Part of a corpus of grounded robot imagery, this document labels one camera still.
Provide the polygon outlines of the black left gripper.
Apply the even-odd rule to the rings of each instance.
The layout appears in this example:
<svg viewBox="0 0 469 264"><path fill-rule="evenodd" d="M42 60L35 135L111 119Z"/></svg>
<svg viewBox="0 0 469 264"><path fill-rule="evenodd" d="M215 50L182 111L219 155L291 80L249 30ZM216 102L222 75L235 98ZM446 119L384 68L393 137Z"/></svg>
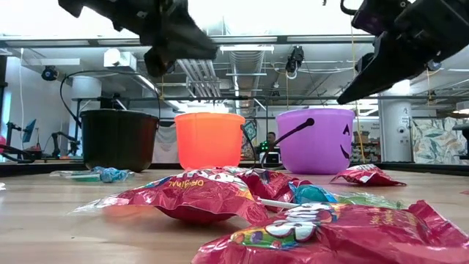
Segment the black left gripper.
<svg viewBox="0 0 469 264"><path fill-rule="evenodd" d="M85 7L109 19L115 30L137 34L142 45L155 45L144 55L147 73L161 77L174 71L175 59L214 59L218 46L190 22L186 0L58 0L80 17Z"/></svg>

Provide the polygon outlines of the red Skittles candy pack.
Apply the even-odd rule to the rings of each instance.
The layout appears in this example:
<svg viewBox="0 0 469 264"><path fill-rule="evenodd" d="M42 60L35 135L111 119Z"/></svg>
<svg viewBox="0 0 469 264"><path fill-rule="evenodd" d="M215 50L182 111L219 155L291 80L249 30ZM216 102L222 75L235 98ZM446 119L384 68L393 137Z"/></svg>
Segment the red Skittles candy pack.
<svg viewBox="0 0 469 264"><path fill-rule="evenodd" d="M204 244L191 264L469 264L469 235L423 200L313 202Z"/></svg>
<svg viewBox="0 0 469 264"><path fill-rule="evenodd" d="M311 184L309 180L301 180L269 169L226 167L226 170L246 184L244 196L258 203L262 199L268 200L265 208L274 213L296 207L295 189Z"/></svg>
<svg viewBox="0 0 469 264"><path fill-rule="evenodd" d="M351 166L339 172L330 182L334 183L340 178L360 186L406 186L406 183L394 180L374 164Z"/></svg>
<svg viewBox="0 0 469 264"><path fill-rule="evenodd" d="M226 221L234 216L257 224L267 209L248 185L225 169L197 169L170 175L82 205L74 213L94 213L108 207L156 208L173 219L194 224Z"/></svg>

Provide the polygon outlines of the blue candy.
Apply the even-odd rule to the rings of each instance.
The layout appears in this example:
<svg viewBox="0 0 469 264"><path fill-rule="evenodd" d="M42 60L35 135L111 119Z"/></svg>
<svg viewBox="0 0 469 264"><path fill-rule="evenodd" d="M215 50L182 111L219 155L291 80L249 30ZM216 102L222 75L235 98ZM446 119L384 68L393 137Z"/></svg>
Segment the blue candy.
<svg viewBox="0 0 469 264"><path fill-rule="evenodd" d="M126 169L116 169L113 167L105 168L101 166L96 166L91 169L92 173L98 174L99 178L104 183L115 183L126 181L128 178L134 176L134 172Z"/></svg>

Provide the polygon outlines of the green lollipop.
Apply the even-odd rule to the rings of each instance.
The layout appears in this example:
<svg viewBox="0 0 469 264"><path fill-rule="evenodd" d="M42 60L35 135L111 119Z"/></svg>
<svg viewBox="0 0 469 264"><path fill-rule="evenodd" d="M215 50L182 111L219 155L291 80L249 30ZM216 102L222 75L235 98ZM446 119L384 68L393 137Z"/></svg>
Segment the green lollipop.
<svg viewBox="0 0 469 264"><path fill-rule="evenodd" d="M363 192L347 192L340 194L333 194L334 198L339 203L353 204L353 205L366 205L372 207L390 208L390 209L406 209L407 206L400 201L387 199L383 196Z"/></svg>

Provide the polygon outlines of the blue lollipop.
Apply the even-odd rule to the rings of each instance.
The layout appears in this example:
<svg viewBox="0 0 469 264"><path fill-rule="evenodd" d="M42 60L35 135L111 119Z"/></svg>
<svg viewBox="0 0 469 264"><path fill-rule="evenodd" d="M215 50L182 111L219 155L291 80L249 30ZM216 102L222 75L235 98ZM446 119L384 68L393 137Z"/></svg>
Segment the blue lollipop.
<svg viewBox="0 0 469 264"><path fill-rule="evenodd" d="M291 209L310 202L338 203L332 193L319 186L309 184L296 187L290 184L289 187L292 191L292 202L281 202L270 199L260 199L259 201L263 205L282 209Z"/></svg>

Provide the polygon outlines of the orange pumpkin halloween bucket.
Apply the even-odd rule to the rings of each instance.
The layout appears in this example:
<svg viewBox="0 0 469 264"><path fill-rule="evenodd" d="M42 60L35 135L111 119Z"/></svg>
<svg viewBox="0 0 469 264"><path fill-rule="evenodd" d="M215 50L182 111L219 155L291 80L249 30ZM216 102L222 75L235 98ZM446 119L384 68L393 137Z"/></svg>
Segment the orange pumpkin halloween bucket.
<svg viewBox="0 0 469 264"><path fill-rule="evenodd" d="M174 118L183 169L238 166L245 118L229 113L186 113Z"/></svg>

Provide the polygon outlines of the black halloween bucket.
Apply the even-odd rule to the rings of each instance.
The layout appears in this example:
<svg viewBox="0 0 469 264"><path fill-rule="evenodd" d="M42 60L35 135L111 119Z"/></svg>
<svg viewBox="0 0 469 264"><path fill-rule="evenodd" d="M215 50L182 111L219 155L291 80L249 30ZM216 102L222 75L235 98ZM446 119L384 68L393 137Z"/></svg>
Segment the black halloween bucket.
<svg viewBox="0 0 469 264"><path fill-rule="evenodd" d="M152 164L160 115L125 109L70 112L81 129L84 165L142 172Z"/></svg>

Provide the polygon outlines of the white round column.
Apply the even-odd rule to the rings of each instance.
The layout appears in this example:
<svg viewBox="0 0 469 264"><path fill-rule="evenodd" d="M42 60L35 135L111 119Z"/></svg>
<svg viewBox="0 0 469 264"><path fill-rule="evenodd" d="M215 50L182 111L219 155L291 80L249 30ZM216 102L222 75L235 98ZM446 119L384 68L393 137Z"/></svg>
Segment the white round column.
<svg viewBox="0 0 469 264"><path fill-rule="evenodd" d="M408 100L379 100L382 162L411 162L411 104Z"/></svg>

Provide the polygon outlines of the storage shelf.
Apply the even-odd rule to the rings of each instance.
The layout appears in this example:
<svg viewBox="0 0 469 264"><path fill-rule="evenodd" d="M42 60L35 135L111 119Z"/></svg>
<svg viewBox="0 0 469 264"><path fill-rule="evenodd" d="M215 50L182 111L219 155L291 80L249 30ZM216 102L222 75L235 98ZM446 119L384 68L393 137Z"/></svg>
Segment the storage shelf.
<svg viewBox="0 0 469 264"><path fill-rule="evenodd" d="M353 132L351 163L380 163L380 138L372 138L369 131Z"/></svg>

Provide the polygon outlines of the patterned poster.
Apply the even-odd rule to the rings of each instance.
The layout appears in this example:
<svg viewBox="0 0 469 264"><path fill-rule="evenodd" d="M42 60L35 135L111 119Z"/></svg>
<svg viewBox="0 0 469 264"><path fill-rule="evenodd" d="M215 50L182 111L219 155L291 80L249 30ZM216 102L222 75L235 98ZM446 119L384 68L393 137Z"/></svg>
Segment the patterned poster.
<svg viewBox="0 0 469 264"><path fill-rule="evenodd" d="M247 121L242 125L243 139L241 147L241 156L243 160L257 160L257 153L254 140L256 139L257 129L253 120Z"/></svg>

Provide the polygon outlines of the person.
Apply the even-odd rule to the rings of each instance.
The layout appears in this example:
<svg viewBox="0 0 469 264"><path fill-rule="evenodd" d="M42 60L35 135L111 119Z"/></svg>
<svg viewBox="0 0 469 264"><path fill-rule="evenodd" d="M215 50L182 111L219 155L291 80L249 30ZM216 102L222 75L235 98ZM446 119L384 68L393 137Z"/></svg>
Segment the person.
<svg viewBox="0 0 469 264"><path fill-rule="evenodd" d="M267 139L265 141L269 141L271 143L271 146L268 150L271 150L272 152L280 152L280 148L275 145L276 134L274 132L268 132Z"/></svg>

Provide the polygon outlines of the white black box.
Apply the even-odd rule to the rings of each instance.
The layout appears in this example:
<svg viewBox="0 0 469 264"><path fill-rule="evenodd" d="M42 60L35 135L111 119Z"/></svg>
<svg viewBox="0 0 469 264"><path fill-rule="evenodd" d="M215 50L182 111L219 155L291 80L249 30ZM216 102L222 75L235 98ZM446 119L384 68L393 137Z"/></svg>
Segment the white black box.
<svg viewBox="0 0 469 264"><path fill-rule="evenodd" d="M262 152L259 154L259 160L265 164L279 164L281 156L279 152Z"/></svg>

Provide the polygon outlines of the blue monitor screen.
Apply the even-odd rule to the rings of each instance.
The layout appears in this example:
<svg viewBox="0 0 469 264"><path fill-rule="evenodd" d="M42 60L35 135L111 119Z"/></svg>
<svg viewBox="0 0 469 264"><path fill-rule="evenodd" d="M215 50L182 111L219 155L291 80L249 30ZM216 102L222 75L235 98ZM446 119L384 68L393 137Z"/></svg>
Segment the blue monitor screen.
<svg viewBox="0 0 469 264"><path fill-rule="evenodd" d="M30 139L32 137L34 127L36 124L36 119L32 120L24 129L23 129L23 135L22 135L22 142L27 143L30 142Z"/></svg>

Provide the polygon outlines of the silver ceiling duct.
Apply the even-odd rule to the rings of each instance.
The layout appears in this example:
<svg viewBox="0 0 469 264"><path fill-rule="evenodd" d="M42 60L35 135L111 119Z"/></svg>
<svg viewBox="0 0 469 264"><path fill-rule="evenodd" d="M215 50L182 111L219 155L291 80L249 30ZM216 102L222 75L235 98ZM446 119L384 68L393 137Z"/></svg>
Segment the silver ceiling duct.
<svg viewBox="0 0 469 264"><path fill-rule="evenodd" d="M253 97L262 77L264 51L230 51L231 77L234 95L237 97Z"/></svg>

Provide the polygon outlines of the leaf patterned wall panel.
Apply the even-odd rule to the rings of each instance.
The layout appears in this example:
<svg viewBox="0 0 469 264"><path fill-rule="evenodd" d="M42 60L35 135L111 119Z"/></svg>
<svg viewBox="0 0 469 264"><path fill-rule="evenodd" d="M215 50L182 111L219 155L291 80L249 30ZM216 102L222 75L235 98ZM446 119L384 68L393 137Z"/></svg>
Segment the leaf patterned wall panel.
<svg viewBox="0 0 469 264"><path fill-rule="evenodd" d="M413 119L413 158L417 164L469 165L461 155L468 153L467 140L455 125L469 122L468 119Z"/></svg>

